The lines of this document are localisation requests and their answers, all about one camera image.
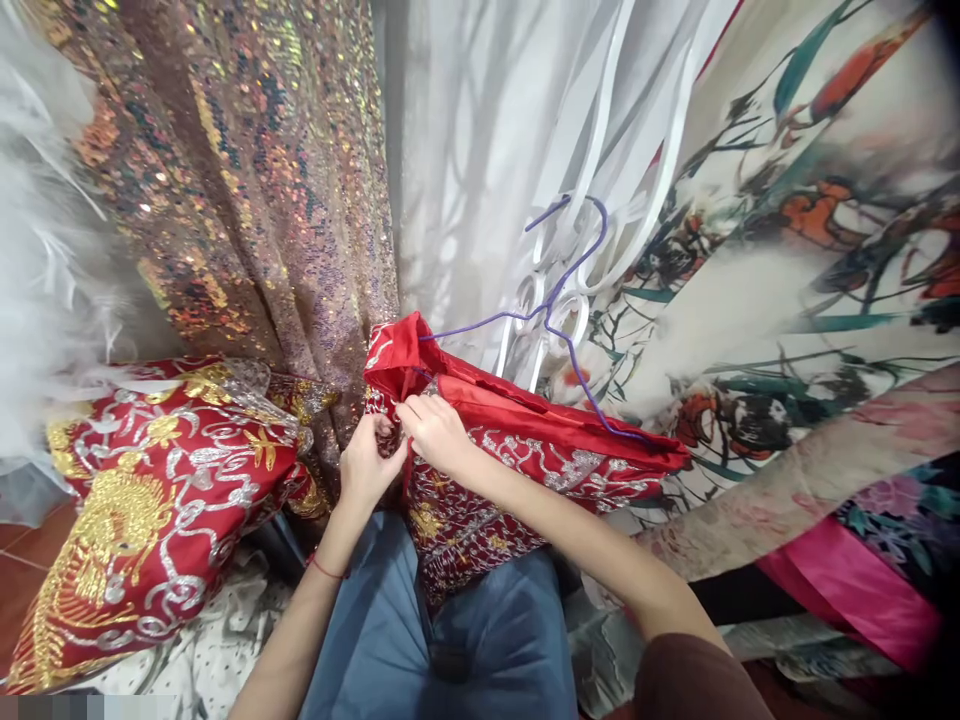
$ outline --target wire hanger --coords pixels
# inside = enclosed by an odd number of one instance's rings
[[[480,322],[474,323],[473,325],[467,325],[466,327],[459,328],[457,330],[447,330],[446,332],[436,333],[434,335],[425,335],[420,339],[421,342],[426,340],[437,340],[442,337],[448,337],[450,335],[459,335],[460,333],[470,332],[471,330],[476,330],[477,328],[483,327],[484,325],[489,325],[492,322],[500,320],[501,318],[514,318],[516,320],[522,320],[524,322],[529,322],[534,318],[534,316],[540,314],[544,310],[547,311],[544,316],[543,326],[546,328],[547,332],[556,335],[558,338],[563,340],[567,345],[567,351],[570,353],[570,364],[573,366],[573,371],[577,375],[577,380],[580,381],[580,387],[583,388],[583,391],[587,395],[587,400],[590,402],[590,405],[593,407],[594,412],[597,413],[597,417],[600,418],[600,422],[604,428],[613,435],[619,435],[620,437],[630,438],[631,440],[642,440],[647,445],[652,445],[653,443],[649,438],[645,437],[639,430],[637,432],[624,432],[623,430],[617,430],[612,425],[610,425],[606,416],[603,414],[603,411],[600,409],[597,399],[593,396],[593,393],[590,391],[589,386],[587,385],[586,379],[583,377],[583,372],[580,370],[580,363],[577,361],[577,353],[573,344],[573,340],[569,335],[567,335],[563,330],[555,328],[550,325],[550,317],[553,315],[554,305],[557,302],[557,299],[560,297],[560,293],[563,290],[563,286],[566,284],[573,274],[577,271],[584,262],[587,261],[591,255],[593,255],[597,250],[600,249],[600,246],[603,245],[603,241],[607,236],[607,229],[609,226],[609,217],[607,215],[607,208],[604,207],[603,203],[597,200],[595,197],[590,195],[586,196],[587,200],[593,203],[594,207],[597,208],[597,211],[600,213],[600,235],[597,237],[596,241],[591,245],[579,259],[573,263],[564,273],[560,276],[560,279],[557,281],[557,284],[553,286],[553,289],[550,290],[547,295],[546,300],[537,305],[533,310],[531,310],[526,315],[521,315],[520,313],[515,312],[499,312],[496,315],[488,317],[486,320],[481,320]],[[564,195],[559,202],[551,205],[547,210],[541,214],[539,217],[534,219],[529,225],[527,225],[523,231],[530,232],[537,225],[542,223],[544,220],[549,218],[558,210],[566,207],[570,203],[570,195]]]

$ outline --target pink satin fabric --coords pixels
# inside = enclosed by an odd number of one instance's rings
[[[908,672],[922,669],[940,614],[832,516],[757,566],[824,622]]]

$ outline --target red bracelet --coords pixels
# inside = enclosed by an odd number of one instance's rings
[[[334,575],[333,573],[327,572],[322,567],[320,567],[320,563],[316,561],[316,556],[317,556],[316,550],[310,553],[310,557],[307,558],[307,565],[312,564],[317,570],[322,572],[327,577],[332,577],[334,580],[346,580],[348,577],[350,577],[350,570],[347,570],[346,574],[344,575]]]

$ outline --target hand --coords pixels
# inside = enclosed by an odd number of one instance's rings
[[[390,435],[394,425],[386,415],[364,415],[340,454],[340,502],[350,512],[366,521],[377,502],[400,474],[407,459],[407,443],[401,442],[392,457],[384,459],[377,452],[377,435]]]
[[[458,474],[477,450],[457,411],[439,395],[411,395],[397,406],[397,415],[414,451],[442,473]]]

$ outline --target blue jeans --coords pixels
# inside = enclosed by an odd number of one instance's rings
[[[431,623],[403,521],[376,513],[343,582],[300,720],[576,718],[557,578],[534,552]]]

